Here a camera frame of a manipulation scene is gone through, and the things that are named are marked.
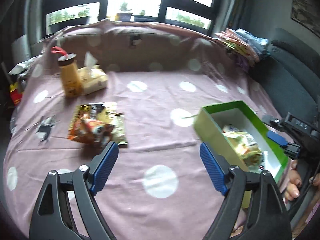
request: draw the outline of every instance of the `gray sofa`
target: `gray sofa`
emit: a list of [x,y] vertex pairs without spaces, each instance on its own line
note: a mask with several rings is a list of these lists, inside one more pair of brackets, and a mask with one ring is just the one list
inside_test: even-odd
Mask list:
[[320,55],[284,29],[277,28],[271,56],[250,70],[282,117],[287,112],[313,123],[320,95]]

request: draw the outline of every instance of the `bed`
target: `bed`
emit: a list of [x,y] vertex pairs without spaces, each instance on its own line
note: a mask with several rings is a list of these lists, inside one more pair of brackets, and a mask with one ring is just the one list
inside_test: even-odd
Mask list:
[[[76,53],[78,67],[89,51],[108,73],[108,88],[65,98],[53,46]],[[111,230],[117,239],[202,239],[223,197],[200,159],[192,123],[201,106],[232,100],[243,100],[259,117],[280,117],[263,88],[208,36],[160,23],[107,20],[59,31],[31,65],[4,160],[14,222],[28,236],[48,171],[74,171],[99,153],[67,139],[75,107],[116,102],[129,144],[95,197]],[[46,132],[37,132],[40,124]],[[78,231],[87,235],[73,192],[68,197]],[[244,219],[241,212],[235,229]]]

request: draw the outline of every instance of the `red handle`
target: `red handle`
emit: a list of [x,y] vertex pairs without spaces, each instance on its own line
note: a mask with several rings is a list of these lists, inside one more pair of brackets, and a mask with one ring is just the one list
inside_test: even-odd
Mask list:
[[51,48],[51,53],[60,53],[63,56],[67,55],[67,52],[64,49],[57,46]]

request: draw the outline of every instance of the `window frame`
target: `window frame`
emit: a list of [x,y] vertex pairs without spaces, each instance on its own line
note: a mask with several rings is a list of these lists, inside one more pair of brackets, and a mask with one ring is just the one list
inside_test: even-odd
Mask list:
[[[212,0],[211,6],[206,6],[194,0],[161,0],[158,17],[149,17],[149,21],[155,21],[160,23],[168,23],[176,26],[181,26],[194,31],[201,32],[210,36],[213,31],[213,27],[216,22],[216,18],[219,14],[223,0]],[[72,6],[78,6],[89,3],[100,3],[98,21],[107,17],[108,0],[43,0],[42,3],[42,37],[48,37],[46,33],[46,15],[55,11],[59,11]],[[178,10],[186,11],[203,18],[211,20],[209,29],[201,28],[199,26],[187,24],[177,20],[166,19],[167,8],[175,8]]]

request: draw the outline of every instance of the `green box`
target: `green box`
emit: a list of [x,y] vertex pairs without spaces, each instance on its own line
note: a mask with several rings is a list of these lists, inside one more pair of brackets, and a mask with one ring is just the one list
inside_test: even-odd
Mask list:
[[[278,182],[288,163],[288,157],[278,144],[267,138],[269,129],[243,101],[203,106],[194,122],[194,129],[200,139],[208,143],[217,154],[224,156],[230,165],[237,165],[248,171],[248,167],[222,134],[222,127],[229,124],[250,133],[260,149],[268,151],[265,169],[269,170]],[[249,206],[250,195],[250,192],[245,193],[243,208]]]

